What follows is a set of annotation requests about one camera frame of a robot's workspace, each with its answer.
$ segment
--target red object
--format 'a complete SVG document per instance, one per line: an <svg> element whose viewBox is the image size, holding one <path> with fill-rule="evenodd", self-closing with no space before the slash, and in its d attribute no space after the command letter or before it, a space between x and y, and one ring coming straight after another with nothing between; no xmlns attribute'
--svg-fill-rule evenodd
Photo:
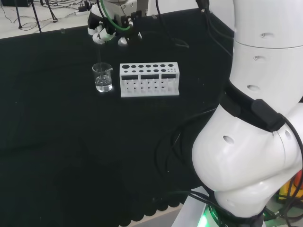
<svg viewBox="0 0 303 227"><path fill-rule="evenodd" d="M296 187L298 187L299 183L300 183L300 179L301 179L301 176L302 176L302 170L300 170L297 175L295 176L295 179L294 179L294 185Z"/></svg>

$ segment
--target tripod leg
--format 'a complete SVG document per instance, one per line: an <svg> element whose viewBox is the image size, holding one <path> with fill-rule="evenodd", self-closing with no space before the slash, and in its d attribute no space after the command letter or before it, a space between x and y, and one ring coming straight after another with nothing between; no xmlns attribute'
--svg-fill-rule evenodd
<svg viewBox="0 0 303 227"><path fill-rule="evenodd" d="M57 22L58 19L57 19L56 16L54 15L54 13L53 13L53 11L52 11L52 9L51 9L51 6L49 5L49 1L48 1L48 0L45 0L45 1L46 1L46 4L47 4L48 8L49 8L49 11L51 12L51 15L52 15L52 18L53 18L53 22Z"/></svg>
<svg viewBox="0 0 303 227"><path fill-rule="evenodd" d="M18 17L18 22L19 22L19 29L21 29L22 26L21 26L21 22L20 22L17 0L14 0L14 2L15 2L15 7L16 7L17 17Z"/></svg>
<svg viewBox="0 0 303 227"><path fill-rule="evenodd" d="M39 28L39 32L42 33L41 27L40 27L40 24L39 24L39 20L38 20L38 16L37 16L37 13L36 13L36 9L35 9L35 6L34 6L34 1L31 0L31 2L32 2L32 7L33 7L34 14L35 14L35 18L36 18L36 21L37 21L37 25L38 25L38 28Z"/></svg>

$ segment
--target water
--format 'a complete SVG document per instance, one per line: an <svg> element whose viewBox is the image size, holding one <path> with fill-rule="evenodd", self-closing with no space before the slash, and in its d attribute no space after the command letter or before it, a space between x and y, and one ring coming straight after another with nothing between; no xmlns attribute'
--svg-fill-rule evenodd
<svg viewBox="0 0 303 227"><path fill-rule="evenodd" d="M99 92L107 92L113 88L112 80L107 78L107 76L99 76L95 80L96 89Z"/></svg>

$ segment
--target white wall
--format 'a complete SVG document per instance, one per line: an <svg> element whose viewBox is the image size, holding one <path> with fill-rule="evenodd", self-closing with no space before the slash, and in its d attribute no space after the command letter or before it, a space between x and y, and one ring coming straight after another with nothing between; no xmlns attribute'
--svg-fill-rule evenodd
<svg viewBox="0 0 303 227"><path fill-rule="evenodd" d="M196 0L158 0L161 13L197 8ZM228 27L234 30L232 0L210 0L210 10ZM147 15L157 15L155 0L149 0Z"/></svg>

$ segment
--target table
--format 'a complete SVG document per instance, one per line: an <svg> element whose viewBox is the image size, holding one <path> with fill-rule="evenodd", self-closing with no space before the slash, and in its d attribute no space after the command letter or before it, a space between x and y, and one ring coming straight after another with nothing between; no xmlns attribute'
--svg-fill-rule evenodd
<svg viewBox="0 0 303 227"><path fill-rule="evenodd" d="M175 48L159 33L126 49L109 43L102 58L114 68L114 90L106 94L92 80L96 46L86 27L0 40L0 226L127 226L185 200L154 202L157 196L200 186L191 147L209 116L186 128L186 165L171 156L164 179L154 148L169 129L218 105L232 60L207 35L199 10L164 18L190 48ZM161 32L152 17L137 27ZM165 61L178 62L180 96L120 97L120 63ZM162 170L167 152L168 139L159 149Z"/></svg>

